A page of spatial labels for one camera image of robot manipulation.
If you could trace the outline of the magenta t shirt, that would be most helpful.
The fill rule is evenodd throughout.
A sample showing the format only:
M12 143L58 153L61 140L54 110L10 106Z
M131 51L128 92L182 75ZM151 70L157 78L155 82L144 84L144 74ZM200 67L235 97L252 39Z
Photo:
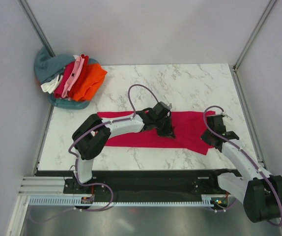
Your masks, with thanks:
M176 138L160 137L155 130L129 133L109 139L107 147L129 148L185 148L206 155L212 146L200 137L206 131L203 112L172 112L172 126Z

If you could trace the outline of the grey blue t shirt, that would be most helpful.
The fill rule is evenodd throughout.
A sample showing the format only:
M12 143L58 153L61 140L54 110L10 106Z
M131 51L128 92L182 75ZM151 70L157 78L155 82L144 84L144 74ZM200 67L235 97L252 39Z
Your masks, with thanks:
M34 61L34 72L40 84L53 80L63 72L64 67L75 61L73 55L60 54L52 57L45 47L37 53Z

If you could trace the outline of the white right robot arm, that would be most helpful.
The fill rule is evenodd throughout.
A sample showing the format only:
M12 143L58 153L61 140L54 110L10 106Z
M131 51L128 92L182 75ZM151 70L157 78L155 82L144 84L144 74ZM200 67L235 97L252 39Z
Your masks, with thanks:
M223 190L243 204L247 217L253 222L267 221L282 226L282 176L271 174L242 147L233 131L227 131L224 115L203 114L206 131L201 139L226 156L240 174L223 171L209 180L213 193Z

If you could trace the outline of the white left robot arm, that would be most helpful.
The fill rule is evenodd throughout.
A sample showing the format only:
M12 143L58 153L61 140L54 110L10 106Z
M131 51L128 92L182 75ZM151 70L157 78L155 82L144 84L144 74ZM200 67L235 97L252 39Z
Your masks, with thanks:
M172 127L171 104L158 102L154 108L136 111L128 116L101 118L90 115L72 135L73 144L69 153L76 157L75 188L80 193L91 189L92 166L107 141L111 138L155 130L159 137L175 139Z

